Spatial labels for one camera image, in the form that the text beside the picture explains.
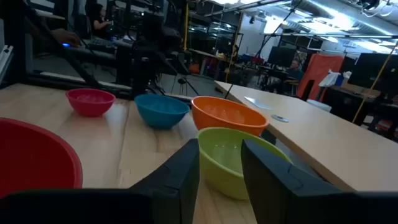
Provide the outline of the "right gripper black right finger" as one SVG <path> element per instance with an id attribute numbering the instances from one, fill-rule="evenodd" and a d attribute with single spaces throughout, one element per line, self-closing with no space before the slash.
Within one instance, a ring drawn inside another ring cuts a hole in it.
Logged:
<path id="1" fill-rule="evenodd" d="M 241 147 L 244 181 L 258 224 L 350 224 L 354 194 L 342 191 L 252 140 Z"/>

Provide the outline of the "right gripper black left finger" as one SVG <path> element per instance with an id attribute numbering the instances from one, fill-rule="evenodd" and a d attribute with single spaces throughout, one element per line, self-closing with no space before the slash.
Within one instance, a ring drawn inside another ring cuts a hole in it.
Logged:
<path id="1" fill-rule="evenodd" d="M 130 224 L 192 224 L 200 181 L 199 145 L 193 138 L 129 188 Z"/>

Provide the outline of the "green bowl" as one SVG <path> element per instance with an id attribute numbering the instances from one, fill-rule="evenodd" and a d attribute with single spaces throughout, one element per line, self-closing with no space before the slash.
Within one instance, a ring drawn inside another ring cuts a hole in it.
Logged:
<path id="1" fill-rule="evenodd" d="M 268 141 L 243 131 L 229 128 L 204 128 L 197 132 L 200 170 L 215 190 L 236 200 L 248 200 L 243 177 L 241 146 L 245 139 L 290 161 L 290 158 Z"/>

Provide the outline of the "blue bowl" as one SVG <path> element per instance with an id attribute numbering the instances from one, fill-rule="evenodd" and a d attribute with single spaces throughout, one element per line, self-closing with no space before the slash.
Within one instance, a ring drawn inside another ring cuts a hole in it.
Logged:
<path id="1" fill-rule="evenodd" d="M 155 129 L 170 129 L 190 111 L 189 106 L 164 95 L 138 95 L 134 102 L 143 121 Z"/>

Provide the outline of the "orange bowl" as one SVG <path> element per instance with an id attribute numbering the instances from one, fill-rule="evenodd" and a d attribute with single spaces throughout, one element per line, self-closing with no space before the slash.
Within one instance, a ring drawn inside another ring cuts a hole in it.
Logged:
<path id="1" fill-rule="evenodd" d="M 259 136 L 269 120 L 246 105 L 213 96 L 197 96 L 191 101 L 197 130 L 229 128 Z"/>

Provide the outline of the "light wood desk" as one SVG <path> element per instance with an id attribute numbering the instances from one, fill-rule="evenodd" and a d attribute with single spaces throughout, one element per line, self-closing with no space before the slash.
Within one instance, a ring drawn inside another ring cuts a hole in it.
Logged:
<path id="1" fill-rule="evenodd" d="M 268 131 L 339 189 L 398 192 L 398 143 L 298 98 L 224 82 L 216 85 L 230 100 L 265 116 Z M 245 96 L 272 110 L 254 106 Z M 289 122 L 275 120 L 272 114 Z"/>

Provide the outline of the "white box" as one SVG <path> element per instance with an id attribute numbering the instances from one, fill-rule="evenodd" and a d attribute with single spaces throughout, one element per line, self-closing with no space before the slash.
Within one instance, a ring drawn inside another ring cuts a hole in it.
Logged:
<path id="1" fill-rule="evenodd" d="M 328 112 L 328 113 L 329 113 L 329 112 L 331 111 L 331 109 L 332 109 L 331 106 L 326 105 L 326 104 L 321 103 L 321 102 L 316 101 L 316 100 L 307 100 L 307 103 L 308 103 L 308 104 L 311 104 L 311 105 L 313 105 L 313 106 L 315 106 L 315 107 L 317 107 L 317 108 L 320 108 L 321 110 L 326 111 L 326 112 Z"/>

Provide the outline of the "black tripod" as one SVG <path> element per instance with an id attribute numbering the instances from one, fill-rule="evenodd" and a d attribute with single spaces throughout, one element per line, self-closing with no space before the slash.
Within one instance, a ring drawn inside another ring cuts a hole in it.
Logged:
<path id="1" fill-rule="evenodd" d="M 193 90 L 193 92 L 197 96 L 199 96 L 200 95 L 199 92 L 187 80 L 187 76 L 190 75 L 191 73 L 188 70 L 188 68 L 185 66 L 184 61 L 181 61 L 180 59 L 174 59 L 172 62 L 172 65 L 176 69 L 177 73 L 175 75 L 174 82 L 172 84 L 172 88 L 171 88 L 170 92 L 173 93 L 175 84 L 179 83 L 179 85 L 180 85 L 179 93 L 180 94 L 185 92 L 185 95 L 188 96 L 188 87 L 190 87 Z"/>

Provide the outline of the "small pink bowl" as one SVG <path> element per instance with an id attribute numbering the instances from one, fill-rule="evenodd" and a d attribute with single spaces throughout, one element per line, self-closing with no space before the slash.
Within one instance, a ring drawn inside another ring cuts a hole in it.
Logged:
<path id="1" fill-rule="evenodd" d="M 68 90 L 65 95 L 74 111 L 86 117 L 102 116 L 116 101 L 113 94 L 93 88 Z"/>

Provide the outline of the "person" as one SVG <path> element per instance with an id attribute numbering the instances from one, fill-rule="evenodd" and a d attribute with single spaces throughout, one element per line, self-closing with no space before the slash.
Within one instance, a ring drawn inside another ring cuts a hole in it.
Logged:
<path id="1" fill-rule="evenodd" d="M 106 10 L 101 4 L 94 3 L 90 6 L 89 18 L 91 22 L 91 31 L 95 37 L 110 40 L 111 35 L 107 28 L 112 24 L 111 21 L 106 21 Z"/>
<path id="2" fill-rule="evenodd" d="M 301 71 L 300 64 L 297 60 L 293 60 L 290 68 L 288 68 L 285 72 L 287 73 L 287 79 L 285 82 L 289 83 L 299 83 L 304 76 L 304 73 Z"/>

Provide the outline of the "orange cloth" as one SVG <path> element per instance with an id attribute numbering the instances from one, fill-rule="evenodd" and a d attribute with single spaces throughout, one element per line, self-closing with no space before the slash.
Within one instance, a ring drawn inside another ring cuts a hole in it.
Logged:
<path id="1" fill-rule="evenodd" d="M 306 72 L 301 79 L 298 88 L 297 96 L 302 97 L 305 87 L 309 80 L 314 80 L 309 99 L 315 100 L 320 87 L 319 83 L 328 75 L 328 71 L 339 72 L 343 64 L 344 58 L 339 55 L 323 55 L 313 54 L 310 58 Z"/>

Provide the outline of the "white bag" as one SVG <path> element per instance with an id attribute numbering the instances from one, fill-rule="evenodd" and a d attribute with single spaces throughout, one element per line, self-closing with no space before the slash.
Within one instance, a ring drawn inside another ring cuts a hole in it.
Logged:
<path id="1" fill-rule="evenodd" d="M 351 76 L 352 72 L 333 72 L 331 70 L 328 71 L 328 75 L 318 84 L 319 87 L 331 87 L 331 86 L 341 86 L 344 80 L 348 80 Z"/>

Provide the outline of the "large red bowl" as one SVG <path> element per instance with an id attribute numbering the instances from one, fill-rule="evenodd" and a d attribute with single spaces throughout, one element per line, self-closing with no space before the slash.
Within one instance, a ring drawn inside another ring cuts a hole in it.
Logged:
<path id="1" fill-rule="evenodd" d="M 35 189 L 79 189 L 83 171 L 74 148 L 34 124 L 0 118 L 0 198 Z"/>

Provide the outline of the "large black monitor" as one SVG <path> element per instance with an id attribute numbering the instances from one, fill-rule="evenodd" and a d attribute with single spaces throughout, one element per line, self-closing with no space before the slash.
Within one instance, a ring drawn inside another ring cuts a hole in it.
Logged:
<path id="1" fill-rule="evenodd" d="M 388 54 L 361 54 L 353 67 L 348 83 L 371 88 L 387 56 Z M 391 55 L 373 89 L 398 94 L 398 55 Z"/>

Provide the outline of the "person's hand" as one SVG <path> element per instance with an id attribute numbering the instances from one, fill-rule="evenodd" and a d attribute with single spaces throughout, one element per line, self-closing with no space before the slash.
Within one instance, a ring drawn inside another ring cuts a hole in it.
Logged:
<path id="1" fill-rule="evenodd" d="M 54 29 L 51 33 L 61 44 L 66 43 L 73 47 L 79 47 L 81 45 L 78 36 L 74 32 L 65 29 Z"/>

